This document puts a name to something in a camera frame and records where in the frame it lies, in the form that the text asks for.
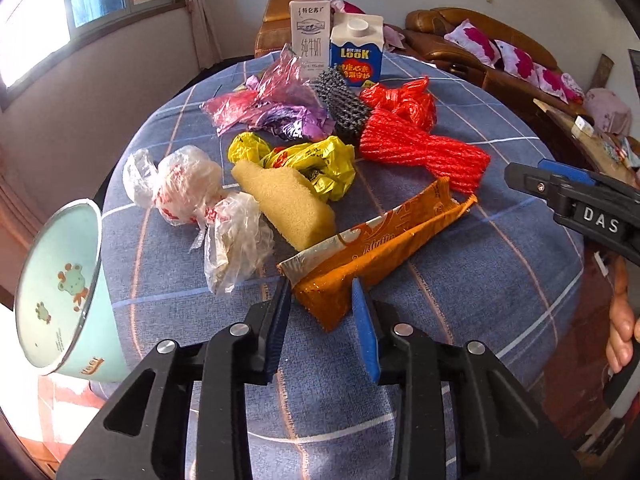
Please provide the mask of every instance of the black mesh scrubber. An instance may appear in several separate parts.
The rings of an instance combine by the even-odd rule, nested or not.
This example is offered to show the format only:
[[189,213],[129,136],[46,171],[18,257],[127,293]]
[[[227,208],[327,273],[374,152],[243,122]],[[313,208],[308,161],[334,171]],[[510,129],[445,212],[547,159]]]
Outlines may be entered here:
[[357,146],[371,108],[358,99],[335,68],[324,70],[314,82],[314,88],[335,120],[338,137]]

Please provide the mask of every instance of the bucket rim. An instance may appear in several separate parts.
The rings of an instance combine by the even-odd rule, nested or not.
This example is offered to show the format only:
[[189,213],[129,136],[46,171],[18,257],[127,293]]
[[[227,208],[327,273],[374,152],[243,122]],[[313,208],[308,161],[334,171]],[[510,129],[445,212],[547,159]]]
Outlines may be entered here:
[[[31,359],[27,355],[27,352],[24,347],[24,343],[22,341],[22,337],[20,336],[20,325],[18,323],[18,310],[20,309],[18,305],[18,298],[20,297],[20,288],[21,286],[23,286],[22,280],[23,280],[24,269],[29,263],[33,255],[33,251],[38,245],[38,242],[46,234],[47,230],[51,227],[53,222],[55,222],[60,216],[62,216],[62,214],[67,212],[69,209],[77,207],[79,205],[87,205],[91,207],[91,209],[95,213],[95,219],[98,227],[98,243],[96,247],[95,267],[94,267],[94,273],[91,276],[89,292],[87,294],[86,301],[84,302],[84,307],[82,308],[82,312],[80,313],[78,324],[76,325],[76,329],[71,338],[71,341],[65,345],[65,348],[63,349],[63,351],[60,352],[60,355],[53,362],[45,366],[36,366],[35,364],[33,364]],[[18,335],[18,342],[20,343],[20,348],[22,349],[22,353],[24,354],[27,361],[30,362],[30,364],[37,370],[37,372],[40,375],[49,375],[53,372],[57,372],[58,370],[60,370],[60,368],[62,368],[65,362],[68,360],[69,356],[71,355],[71,352],[74,350],[74,348],[76,347],[76,344],[78,343],[78,340],[80,339],[82,328],[84,327],[87,315],[89,314],[89,309],[94,299],[95,287],[98,283],[98,276],[100,275],[100,270],[102,269],[102,258],[100,256],[101,247],[102,247],[102,212],[100,211],[100,208],[93,200],[89,198],[79,198],[78,200],[73,200],[72,202],[69,202],[68,204],[63,205],[60,209],[58,209],[55,213],[53,213],[53,215],[50,216],[50,218],[46,221],[42,229],[40,229],[40,231],[34,238],[33,244],[31,245],[31,247],[29,248],[29,251],[27,252],[27,256],[24,259],[24,265],[22,266],[22,270],[20,271],[18,286],[16,287],[16,290],[15,290],[15,297],[14,297],[15,329]]]

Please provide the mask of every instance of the white milk carton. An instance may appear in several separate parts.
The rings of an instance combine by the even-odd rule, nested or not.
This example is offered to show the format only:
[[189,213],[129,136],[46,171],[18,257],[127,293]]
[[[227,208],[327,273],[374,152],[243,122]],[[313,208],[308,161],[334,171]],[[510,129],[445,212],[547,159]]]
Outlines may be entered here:
[[331,66],[342,72],[350,86],[368,87],[380,81],[382,16],[372,14],[334,14],[331,32]]
[[302,61],[301,76],[315,79],[329,66],[331,3],[328,0],[293,0],[291,46]]

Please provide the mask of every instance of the tablecloth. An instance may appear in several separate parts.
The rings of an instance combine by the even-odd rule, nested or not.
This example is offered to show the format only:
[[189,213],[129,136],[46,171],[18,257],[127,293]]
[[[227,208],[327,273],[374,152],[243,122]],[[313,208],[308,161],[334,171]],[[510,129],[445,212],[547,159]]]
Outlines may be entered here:
[[[231,297],[206,287],[203,253],[188,252],[195,226],[172,227],[156,210],[133,206],[122,184],[128,155],[149,148],[156,162],[194,144],[224,170],[223,184],[237,188],[226,150],[241,126],[218,138],[200,105],[229,92],[267,67],[278,54],[230,67],[178,95],[140,128],[111,180],[103,215],[102,258],[120,340],[133,368],[163,338],[188,345],[211,338],[241,320],[252,303],[274,291],[275,264],[294,254],[276,234],[275,254]],[[434,339],[484,341],[524,384],[540,374],[566,332],[582,275],[582,238],[552,220],[542,201],[507,188],[508,162],[536,165],[551,158],[532,131],[495,98],[432,66],[385,54],[382,81],[399,86],[428,75],[437,98],[434,134],[476,144],[491,155],[479,204],[437,235],[371,291],[394,304],[402,320]],[[262,134],[270,144],[283,142]],[[332,203],[338,232],[373,218],[416,195],[433,181],[424,168],[357,160],[347,196]],[[455,446],[448,387],[447,471],[455,476]],[[194,478],[194,391],[187,442],[187,478]],[[331,333],[294,303],[280,368],[267,387],[246,389],[252,469],[257,480],[389,478],[398,392],[372,384],[358,355],[351,315]]]

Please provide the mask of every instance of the yellow sponge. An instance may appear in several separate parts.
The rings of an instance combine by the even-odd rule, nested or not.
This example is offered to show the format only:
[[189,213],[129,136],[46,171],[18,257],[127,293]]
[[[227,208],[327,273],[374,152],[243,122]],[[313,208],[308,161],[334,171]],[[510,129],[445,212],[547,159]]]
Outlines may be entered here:
[[239,160],[231,174],[242,190],[252,194],[260,210],[297,251],[335,235],[334,211],[322,202],[298,170],[265,170]]

